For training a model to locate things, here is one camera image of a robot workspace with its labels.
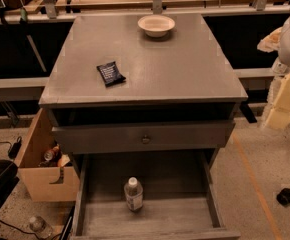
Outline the clear plastic water bottle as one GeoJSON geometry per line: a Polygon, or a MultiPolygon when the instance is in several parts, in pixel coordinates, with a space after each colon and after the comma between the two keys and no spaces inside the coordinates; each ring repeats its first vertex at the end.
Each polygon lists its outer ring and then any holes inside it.
{"type": "Polygon", "coordinates": [[[136,212],[143,206],[143,187],[137,178],[131,177],[124,185],[124,193],[128,208],[136,212]]]}

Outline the grey wooden drawer cabinet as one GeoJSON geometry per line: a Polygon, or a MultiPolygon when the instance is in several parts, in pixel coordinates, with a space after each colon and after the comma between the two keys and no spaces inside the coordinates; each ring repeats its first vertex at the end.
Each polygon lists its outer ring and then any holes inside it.
{"type": "MultiPolygon", "coordinates": [[[[175,16],[154,39],[134,14],[78,17],[40,99],[53,127],[233,120],[246,92],[201,15],[175,16]],[[126,78],[106,87],[97,66],[126,78]]],[[[199,151],[209,173],[221,148],[199,151]]],[[[81,179],[84,157],[68,153],[81,179]]]]}

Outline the grey top drawer with knob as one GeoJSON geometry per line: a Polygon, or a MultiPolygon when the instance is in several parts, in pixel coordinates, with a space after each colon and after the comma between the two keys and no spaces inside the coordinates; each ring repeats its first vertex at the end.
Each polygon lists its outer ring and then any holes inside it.
{"type": "Polygon", "coordinates": [[[221,148],[233,128],[232,120],[221,120],[67,126],[52,132],[66,153],[92,154],[221,148]]]}

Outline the open grey middle drawer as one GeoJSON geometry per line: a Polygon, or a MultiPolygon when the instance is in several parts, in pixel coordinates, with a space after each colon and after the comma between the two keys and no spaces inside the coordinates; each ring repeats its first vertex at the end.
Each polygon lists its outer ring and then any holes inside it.
{"type": "Polygon", "coordinates": [[[70,240],[238,240],[218,212],[199,151],[90,154],[84,157],[70,240]],[[135,177],[143,206],[131,211],[124,185],[135,177]]]}

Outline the bottle inside cardboard box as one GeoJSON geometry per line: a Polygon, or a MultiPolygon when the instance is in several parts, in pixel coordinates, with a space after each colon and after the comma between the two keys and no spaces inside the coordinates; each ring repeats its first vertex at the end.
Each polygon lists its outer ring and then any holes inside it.
{"type": "Polygon", "coordinates": [[[56,145],[44,153],[44,159],[46,161],[56,161],[59,158],[59,155],[60,155],[60,148],[58,145],[56,145]]]}

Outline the clear bottle on floor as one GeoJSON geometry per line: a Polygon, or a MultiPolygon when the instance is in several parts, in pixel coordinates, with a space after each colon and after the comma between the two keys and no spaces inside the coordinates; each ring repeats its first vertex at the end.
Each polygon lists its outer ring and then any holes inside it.
{"type": "Polygon", "coordinates": [[[30,229],[41,239],[50,239],[53,228],[41,217],[33,216],[29,219],[30,229]]]}

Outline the dark blue snack packet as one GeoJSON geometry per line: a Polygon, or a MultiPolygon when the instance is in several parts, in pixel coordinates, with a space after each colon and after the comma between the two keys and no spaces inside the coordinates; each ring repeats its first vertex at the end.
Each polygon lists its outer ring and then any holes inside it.
{"type": "Polygon", "coordinates": [[[119,72],[115,61],[99,65],[97,66],[97,70],[101,74],[106,87],[123,83],[126,80],[126,78],[119,72]]]}

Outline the white paper bowl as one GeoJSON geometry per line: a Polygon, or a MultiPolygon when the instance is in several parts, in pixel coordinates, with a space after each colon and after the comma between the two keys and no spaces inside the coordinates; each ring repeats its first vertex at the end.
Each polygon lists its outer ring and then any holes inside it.
{"type": "Polygon", "coordinates": [[[175,21],[164,15],[147,15],[138,20],[138,26],[150,37],[165,36],[175,27],[175,21]]]}

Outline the cardboard box on floor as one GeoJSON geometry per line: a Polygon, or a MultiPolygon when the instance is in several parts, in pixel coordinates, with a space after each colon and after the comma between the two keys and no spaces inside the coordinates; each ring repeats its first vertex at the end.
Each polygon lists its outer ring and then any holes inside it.
{"type": "Polygon", "coordinates": [[[44,153],[54,146],[52,125],[47,113],[40,109],[15,159],[21,180],[35,202],[67,202],[76,199],[80,180],[73,166],[40,166],[44,153]]]}

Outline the black chair caster base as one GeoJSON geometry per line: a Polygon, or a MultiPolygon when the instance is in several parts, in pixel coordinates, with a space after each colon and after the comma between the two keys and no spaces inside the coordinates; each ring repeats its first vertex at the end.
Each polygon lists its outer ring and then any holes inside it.
{"type": "Polygon", "coordinates": [[[276,199],[283,206],[290,204],[290,188],[282,189],[277,194],[276,199]]]}

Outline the grey metal rail shelf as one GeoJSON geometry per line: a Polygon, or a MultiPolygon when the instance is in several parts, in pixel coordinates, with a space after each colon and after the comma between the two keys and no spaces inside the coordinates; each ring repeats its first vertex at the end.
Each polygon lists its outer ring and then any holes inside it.
{"type": "MultiPolygon", "coordinates": [[[[278,76],[270,68],[235,69],[234,72],[249,90],[266,88],[278,76]]],[[[47,82],[48,77],[0,79],[0,102],[39,100],[47,82]]]]}

